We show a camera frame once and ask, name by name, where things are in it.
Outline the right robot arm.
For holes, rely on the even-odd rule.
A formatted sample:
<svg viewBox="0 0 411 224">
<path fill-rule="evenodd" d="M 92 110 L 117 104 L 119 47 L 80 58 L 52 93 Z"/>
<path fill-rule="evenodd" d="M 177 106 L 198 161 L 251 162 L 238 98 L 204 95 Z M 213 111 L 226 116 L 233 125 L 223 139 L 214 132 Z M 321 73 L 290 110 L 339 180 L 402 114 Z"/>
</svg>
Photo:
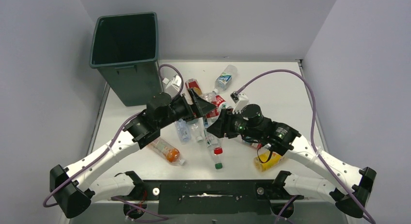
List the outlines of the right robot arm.
<svg viewBox="0 0 411 224">
<path fill-rule="evenodd" d="M 245 140 L 268 144 L 271 152 L 294 160 L 322 177 L 303 177 L 290 171 L 280 171 L 272 185 L 275 196 L 322 199 L 348 216 L 375 223 L 365 206 L 376 171 L 370 167 L 360 169 L 349 165 L 317 149 L 291 126 L 264 117 L 258 105 L 247 105 L 240 112 L 222 109 L 207 131 L 218 138 L 241 136 Z"/>
</svg>

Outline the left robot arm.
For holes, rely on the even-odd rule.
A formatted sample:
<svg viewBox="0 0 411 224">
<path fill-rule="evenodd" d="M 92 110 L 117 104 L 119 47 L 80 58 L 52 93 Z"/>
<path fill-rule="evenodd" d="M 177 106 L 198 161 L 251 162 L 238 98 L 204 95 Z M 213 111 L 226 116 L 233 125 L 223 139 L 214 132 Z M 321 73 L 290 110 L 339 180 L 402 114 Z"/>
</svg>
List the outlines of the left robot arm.
<svg viewBox="0 0 411 224">
<path fill-rule="evenodd" d="M 146 108 L 128 118 L 115 136 L 99 149 L 66 167 L 54 166 L 49 173 L 50 195 L 66 218 L 82 214 L 93 202 L 114 196 L 131 196 L 140 183 L 135 172 L 120 173 L 98 180 L 107 170 L 127 156 L 143 149 L 160 137 L 162 128 L 178 121 L 192 121 L 206 116 L 216 105 L 189 90 L 192 103 L 183 95 L 154 95 Z"/>
</svg>

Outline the red label upright-lying bottle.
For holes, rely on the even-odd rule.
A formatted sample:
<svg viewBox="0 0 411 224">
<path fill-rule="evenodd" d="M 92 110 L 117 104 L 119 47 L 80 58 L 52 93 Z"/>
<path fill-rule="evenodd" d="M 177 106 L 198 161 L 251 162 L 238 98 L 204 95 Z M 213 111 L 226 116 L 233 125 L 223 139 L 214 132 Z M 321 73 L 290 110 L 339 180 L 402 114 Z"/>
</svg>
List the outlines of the red label upright-lying bottle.
<svg viewBox="0 0 411 224">
<path fill-rule="evenodd" d="M 211 124 L 213 124 L 220 115 L 222 109 L 228 107 L 227 102 L 224 98 L 220 95 L 216 96 L 217 102 L 213 102 L 212 104 L 216 105 L 216 109 L 210 112 L 206 117 L 203 118 L 203 124 L 205 128 L 208 128 Z"/>
</svg>

